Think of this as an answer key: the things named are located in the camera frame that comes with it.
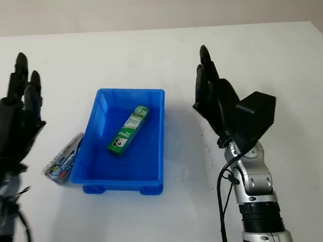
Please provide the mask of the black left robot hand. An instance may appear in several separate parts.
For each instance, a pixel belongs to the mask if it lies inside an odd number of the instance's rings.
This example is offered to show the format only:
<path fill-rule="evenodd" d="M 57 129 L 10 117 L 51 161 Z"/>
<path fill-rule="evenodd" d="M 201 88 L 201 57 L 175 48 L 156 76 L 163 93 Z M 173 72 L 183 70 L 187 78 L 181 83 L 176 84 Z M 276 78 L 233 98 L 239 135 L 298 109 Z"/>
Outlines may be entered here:
<path fill-rule="evenodd" d="M 7 96 L 0 99 L 0 157 L 21 162 L 46 125 L 41 119 L 41 81 L 28 74 L 28 59 L 20 52 L 10 74 Z"/>

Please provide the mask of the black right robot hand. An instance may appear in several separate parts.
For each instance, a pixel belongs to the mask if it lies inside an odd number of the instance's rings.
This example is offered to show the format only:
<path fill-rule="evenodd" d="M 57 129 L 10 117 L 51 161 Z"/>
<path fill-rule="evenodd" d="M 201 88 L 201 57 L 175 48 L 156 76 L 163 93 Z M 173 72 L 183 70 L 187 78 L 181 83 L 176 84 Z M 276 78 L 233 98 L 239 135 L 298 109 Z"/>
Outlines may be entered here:
<path fill-rule="evenodd" d="M 208 121 L 217 134 L 217 145 L 225 148 L 235 133 L 235 106 L 238 95 L 228 80 L 221 78 L 205 45 L 200 48 L 201 63 L 197 66 L 195 104 L 192 106 Z"/>

